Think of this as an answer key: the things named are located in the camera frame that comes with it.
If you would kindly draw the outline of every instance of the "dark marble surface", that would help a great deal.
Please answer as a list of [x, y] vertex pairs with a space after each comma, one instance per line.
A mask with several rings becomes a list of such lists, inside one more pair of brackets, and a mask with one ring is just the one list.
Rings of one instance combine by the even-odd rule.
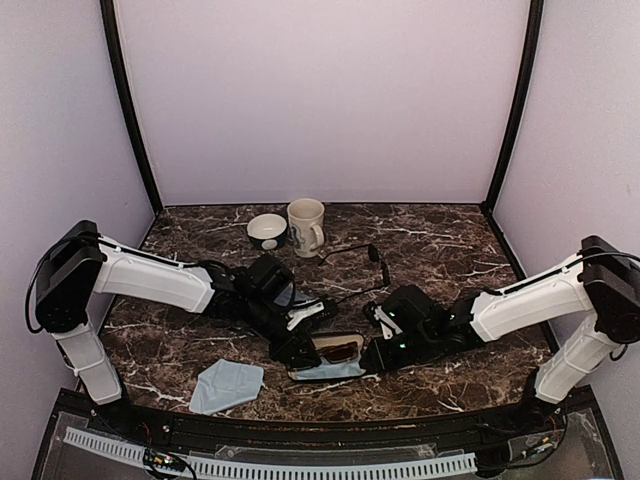
[[[218, 259], [249, 265], [260, 253], [245, 236], [255, 215], [284, 206], [175, 207], [158, 218], [143, 249], [184, 261]], [[503, 253], [475, 206], [328, 204], [324, 252], [373, 242], [391, 271], [388, 291], [415, 283], [449, 304], [482, 287], [515, 281]], [[326, 266], [300, 259], [291, 245], [275, 256], [295, 273], [298, 288], [339, 297], [379, 282], [377, 264], [363, 253], [337, 256]], [[362, 306], [372, 292], [345, 302], [324, 327], [379, 335]], [[517, 401], [532, 368], [550, 356], [539, 327], [506, 335], [487, 348], [429, 366], [333, 384], [296, 384], [269, 359], [267, 344], [228, 322], [133, 298], [118, 298], [102, 333], [133, 401], [188, 412], [197, 375], [220, 358], [264, 368], [257, 400], [218, 415], [252, 420], [388, 420], [477, 410]]]

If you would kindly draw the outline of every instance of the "light blue cloth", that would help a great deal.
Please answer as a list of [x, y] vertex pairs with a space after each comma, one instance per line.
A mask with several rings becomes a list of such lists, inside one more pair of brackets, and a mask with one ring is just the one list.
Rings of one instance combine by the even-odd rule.
[[322, 363], [317, 367], [308, 368], [296, 372], [297, 381], [309, 380], [335, 380], [337, 378], [361, 377], [366, 370], [360, 368], [360, 355], [348, 362], [329, 363], [321, 357]]
[[189, 410], [212, 415], [255, 400], [263, 376], [262, 367], [218, 360], [198, 375]]

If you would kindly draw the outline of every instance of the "mug handle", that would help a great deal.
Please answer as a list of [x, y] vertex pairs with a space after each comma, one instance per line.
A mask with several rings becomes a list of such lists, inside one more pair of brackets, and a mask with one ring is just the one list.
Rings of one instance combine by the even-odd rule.
[[311, 230], [316, 234], [316, 243], [311, 246], [311, 250], [315, 250], [324, 245], [324, 232], [322, 231], [322, 227], [320, 225], [311, 225]]

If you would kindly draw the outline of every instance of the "black bar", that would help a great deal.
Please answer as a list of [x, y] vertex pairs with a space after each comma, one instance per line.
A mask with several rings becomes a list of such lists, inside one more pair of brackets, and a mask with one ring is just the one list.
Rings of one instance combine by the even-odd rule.
[[[500, 244], [500, 248], [502, 249], [505, 256], [507, 257], [507, 261], [511, 265], [511, 269], [513, 270], [513, 273], [515, 273], [516, 279], [518, 281], [524, 280], [525, 278], [527, 278], [527, 275], [524, 273], [524, 269], [522, 268], [522, 265], [520, 265], [518, 258], [516, 257], [515, 253], [511, 249], [511, 245], [509, 245], [509, 242], [507, 242], [507, 239], [504, 236], [504, 232], [498, 225], [498, 222], [496, 222], [496, 219], [493, 218], [493, 213], [489, 209], [489, 206], [485, 202], [482, 202], [480, 204], [480, 210], [482, 211], [485, 218], [487, 219], [489, 228], [491, 228], [491, 231], [493, 232], [494, 236], [498, 240], [498, 243]], [[544, 335], [544, 338], [547, 341], [547, 344], [549, 345], [549, 350], [551, 350], [551, 353], [558, 352], [558, 350], [560, 350], [560, 345], [558, 345], [558, 340], [556, 339], [556, 336], [553, 334], [553, 330], [551, 330], [551, 325], [549, 325], [549, 322], [542, 322], [539, 325], [540, 325], [540, 328], [542, 329], [542, 334]]]
[[116, 21], [113, 0], [100, 0], [100, 8], [102, 9], [102, 23], [104, 24], [104, 34], [107, 39], [113, 78], [116, 82], [118, 97], [120, 97], [120, 107], [122, 108], [124, 122], [127, 125], [127, 132], [129, 132], [129, 140], [133, 147], [133, 153], [136, 157], [136, 163], [138, 164], [147, 196], [151, 202], [151, 207], [153, 211], [158, 214], [163, 209], [162, 200], [160, 199], [156, 181], [153, 178], [151, 164], [149, 163], [147, 151], [144, 148], [138, 118], [136, 117], [136, 111], [133, 106], [133, 98], [131, 97], [131, 90], [129, 89], [127, 71], [124, 66], [124, 57], [122, 56], [122, 47], [118, 35], [118, 23]]
[[504, 132], [502, 147], [498, 155], [496, 169], [493, 172], [491, 186], [487, 193], [485, 204], [490, 212], [496, 207], [500, 190], [507, 175], [509, 161], [513, 153], [513, 147], [518, 136], [520, 121], [522, 120], [522, 112], [527, 100], [527, 91], [529, 90], [529, 82], [531, 81], [531, 72], [533, 71], [533, 62], [536, 56], [536, 47], [538, 46], [538, 36], [540, 34], [540, 25], [542, 23], [542, 7], [544, 0], [531, 0], [529, 6], [529, 20], [527, 22], [527, 31], [524, 38], [524, 46], [522, 48], [522, 59], [520, 60], [520, 71], [518, 72], [518, 80], [516, 82], [516, 90], [513, 94], [513, 102], [511, 103], [511, 111], [509, 112], [509, 120], [507, 128]]

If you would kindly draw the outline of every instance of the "printed design on mug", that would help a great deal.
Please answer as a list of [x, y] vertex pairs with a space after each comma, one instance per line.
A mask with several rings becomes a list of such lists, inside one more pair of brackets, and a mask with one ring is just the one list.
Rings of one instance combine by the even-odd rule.
[[302, 248], [302, 245], [305, 244], [300, 229], [294, 224], [291, 224], [291, 241], [293, 242], [293, 246], [298, 249]]

